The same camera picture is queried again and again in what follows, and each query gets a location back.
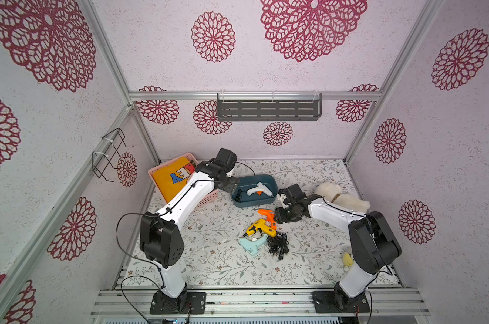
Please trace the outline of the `orange hot glue gun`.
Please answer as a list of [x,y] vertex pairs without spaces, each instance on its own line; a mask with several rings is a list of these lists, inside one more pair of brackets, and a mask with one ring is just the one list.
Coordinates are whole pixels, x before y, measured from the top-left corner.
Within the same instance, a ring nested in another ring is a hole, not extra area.
[[257,212],[261,215],[266,217],[267,222],[270,223],[270,228],[273,230],[277,229],[277,224],[274,220],[275,217],[275,211],[271,209],[257,209]]

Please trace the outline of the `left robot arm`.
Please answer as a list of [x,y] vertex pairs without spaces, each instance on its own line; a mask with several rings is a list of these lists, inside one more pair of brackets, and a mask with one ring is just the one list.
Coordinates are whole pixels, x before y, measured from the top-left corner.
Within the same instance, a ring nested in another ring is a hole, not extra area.
[[232,175],[237,156],[221,148],[217,156],[199,163],[183,189],[167,205],[153,213],[140,213],[139,248],[141,259],[120,248],[135,260],[148,263],[158,270],[161,283],[151,302],[152,314],[189,314],[188,286],[178,268],[184,252],[182,227],[197,205],[211,192],[220,189],[233,193],[239,179]]

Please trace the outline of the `white hot glue gun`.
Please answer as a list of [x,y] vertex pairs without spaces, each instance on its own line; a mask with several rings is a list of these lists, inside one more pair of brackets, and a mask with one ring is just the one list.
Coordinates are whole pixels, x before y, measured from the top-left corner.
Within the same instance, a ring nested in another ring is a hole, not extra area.
[[251,196],[252,194],[261,195],[265,193],[268,197],[273,197],[273,192],[262,182],[258,182],[257,185],[253,188],[247,190],[247,195]]

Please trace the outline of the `mint green hot glue gun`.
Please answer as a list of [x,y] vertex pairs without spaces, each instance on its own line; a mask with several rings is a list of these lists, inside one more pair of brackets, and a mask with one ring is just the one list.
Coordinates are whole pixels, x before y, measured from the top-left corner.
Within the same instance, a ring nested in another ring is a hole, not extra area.
[[267,236],[262,236],[256,240],[248,240],[247,238],[240,238],[238,243],[245,251],[252,256],[256,256],[259,253],[259,249],[266,244]]

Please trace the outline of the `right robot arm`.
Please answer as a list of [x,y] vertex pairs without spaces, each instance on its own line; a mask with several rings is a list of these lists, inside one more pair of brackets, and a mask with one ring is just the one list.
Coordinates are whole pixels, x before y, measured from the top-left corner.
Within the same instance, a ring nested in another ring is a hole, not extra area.
[[293,223],[303,217],[323,221],[348,234],[353,264],[338,281],[333,292],[315,294],[317,305],[329,305],[340,313],[361,312],[366,305],[366,288],[379,272],[393,263],[402,249],[387,220],[378,211],[370,212],[370,203],[343,193],[335,183],[320,184],[315,193],[305,194],[294,184],[280,189],[282,204],[275,209],[277,224]]

